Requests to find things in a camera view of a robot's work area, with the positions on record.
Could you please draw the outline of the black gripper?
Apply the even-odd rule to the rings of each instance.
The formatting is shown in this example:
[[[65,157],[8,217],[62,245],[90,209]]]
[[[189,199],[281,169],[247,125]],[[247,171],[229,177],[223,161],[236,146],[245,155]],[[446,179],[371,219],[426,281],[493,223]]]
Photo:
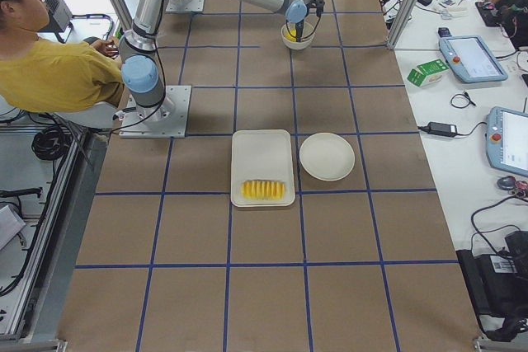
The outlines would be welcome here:
[[[295,24],[295,37],[302,37],[304,33],[304,20]]]

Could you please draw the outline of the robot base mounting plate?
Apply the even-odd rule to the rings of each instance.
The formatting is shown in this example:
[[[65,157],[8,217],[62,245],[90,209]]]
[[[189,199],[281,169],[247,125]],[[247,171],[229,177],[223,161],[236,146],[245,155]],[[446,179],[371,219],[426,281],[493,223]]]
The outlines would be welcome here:
[[[118,130],[122,138],[184,138],[191,102],[191,86],[166,86],[164,102],[159,108],[138,106],[129,94],[122,125]]]

